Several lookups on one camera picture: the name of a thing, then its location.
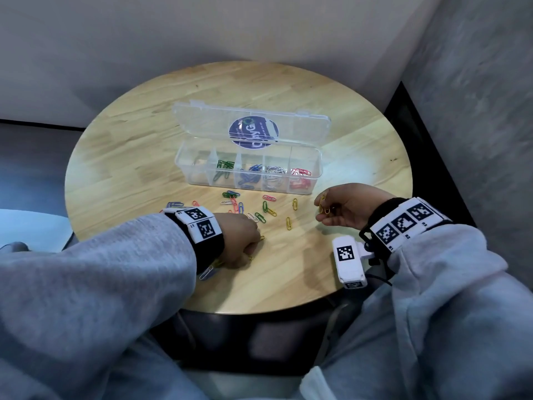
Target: person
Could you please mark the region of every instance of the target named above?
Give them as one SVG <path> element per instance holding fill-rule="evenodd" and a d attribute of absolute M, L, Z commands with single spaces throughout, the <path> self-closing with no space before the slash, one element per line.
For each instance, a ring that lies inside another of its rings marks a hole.
<path fill-rule="evenodd" d="M 363 229 L 405 201 L 344 184 L 316 197 L 331 208 L 316 219 Z M 217 213 L 223 239 L 199 250 L 176 217 L 143 216 L 57 254 L 0 255 L 0 398 L 206 399 L 148 331 L 192 294 L 206 252 L 238 267 L 260 233 L 243 215 Z M 429 228 L 388 264 L 392 286 L 364 302 L 294 398 L 533 398 L 533 294 L 479 230 Z"/>

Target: white wall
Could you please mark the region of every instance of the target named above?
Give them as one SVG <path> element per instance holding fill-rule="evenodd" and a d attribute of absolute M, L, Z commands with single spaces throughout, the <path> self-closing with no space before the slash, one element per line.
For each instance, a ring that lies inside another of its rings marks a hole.
<path fill-rule="evenodd" d="M 439 0 L 0 0 L 0 118 L 86 126 L 152 77 L 288 63 L 386 107 Z"/>

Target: hand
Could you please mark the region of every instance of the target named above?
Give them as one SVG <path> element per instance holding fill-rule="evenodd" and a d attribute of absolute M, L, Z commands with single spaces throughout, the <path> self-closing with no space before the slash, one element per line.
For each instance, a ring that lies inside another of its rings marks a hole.
<path fill-rule="evenodd" d="M 329 214 L 319 213 L 316 220 L 325 226 L 346 226 L 361 230 L 378 206 L 394 197 L 393 194 L 370 185 L 337 185 L 315 198 L 315 206 L 330 208 Z"/>
<path fill-rule="evenodd" d="M 238 213 L 215 213 L 224 236 L 224 251 L 219 259 L 225 268 L 240 268 L 248 262 L 261 240 L 257 223 Z"/>

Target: purple sticker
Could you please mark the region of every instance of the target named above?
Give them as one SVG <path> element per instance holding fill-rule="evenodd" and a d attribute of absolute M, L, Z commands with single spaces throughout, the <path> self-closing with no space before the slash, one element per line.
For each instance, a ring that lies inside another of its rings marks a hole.
<path fill-rule="evenodd" d="M 233 143 L 244 147 L 245 149 L 262 149 L 270 146 L 265 141 L 278 141 L 279 131 L 277 125 L 270 119 L 262 116 L 246 116 L 237 119 L 230 127 L 230 139 Z"/>

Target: gray concrete wall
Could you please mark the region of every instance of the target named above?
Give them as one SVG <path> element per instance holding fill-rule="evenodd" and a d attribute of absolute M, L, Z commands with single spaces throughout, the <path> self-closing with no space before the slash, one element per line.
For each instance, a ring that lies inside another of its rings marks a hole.
<path fill-rule="evenodd" d="M 0 118 L 87 126 L 125 91 L 221 60 L 313 70 L 386 107 L 440 0 L 0 0 Z"/>
<path fill-rule="evenodd" d="M 533 0 L 443 0 L 403 82 L 489 247 L 533 288 Z"/>

